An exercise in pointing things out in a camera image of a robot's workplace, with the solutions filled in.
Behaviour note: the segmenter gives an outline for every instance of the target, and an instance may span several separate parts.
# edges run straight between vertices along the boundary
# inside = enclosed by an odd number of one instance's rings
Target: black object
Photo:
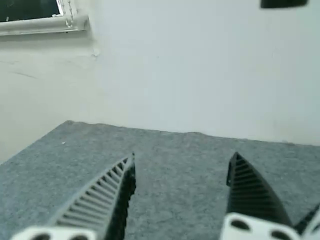
[[[237,152],[229,162],[226,184],[230,187],[227,213],[293,226],[267,181]]]
[[[312,219],[314,218],[316,212],[319,210],[320,208],[320,203],[315,206],[314,209],[312,209],[297,225],[294,226],[294,229],[300,234],[302,235],[306,229],[306,227],[308,226],[308,224],[312,221]]]
[[[308,4],[308,0],[261,0],[262,9],[302,7]]]

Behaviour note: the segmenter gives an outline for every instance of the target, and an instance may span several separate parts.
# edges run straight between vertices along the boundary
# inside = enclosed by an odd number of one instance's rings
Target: gray carpet
[[[46,221],[86,182],[135,151],[126,240],[215,240],[228,161],[247,158],[297,222],[320,202],[320,147],[67,121],[0,166],[0,239]]]

